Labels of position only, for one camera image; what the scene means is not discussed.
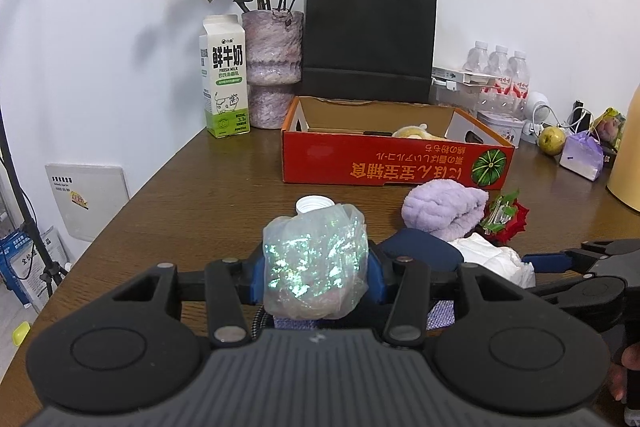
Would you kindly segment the person's right hand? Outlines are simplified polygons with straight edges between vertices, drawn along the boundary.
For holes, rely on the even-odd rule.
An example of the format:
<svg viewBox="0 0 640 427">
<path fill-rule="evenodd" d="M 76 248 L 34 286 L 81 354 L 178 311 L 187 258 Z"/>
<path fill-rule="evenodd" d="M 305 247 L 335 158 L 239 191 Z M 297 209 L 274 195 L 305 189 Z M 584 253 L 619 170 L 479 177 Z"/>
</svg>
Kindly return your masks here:
<svg viewBox="0 0 640 427">
<path fill-rule="evenodd" d="M 616 401 L 626 401 L 627 377 L 639 370 L 638 343 L 627 347 L 622 354 L 622 364 L 613 364 L 608 372 L 608 389 Z"/>
</svg>

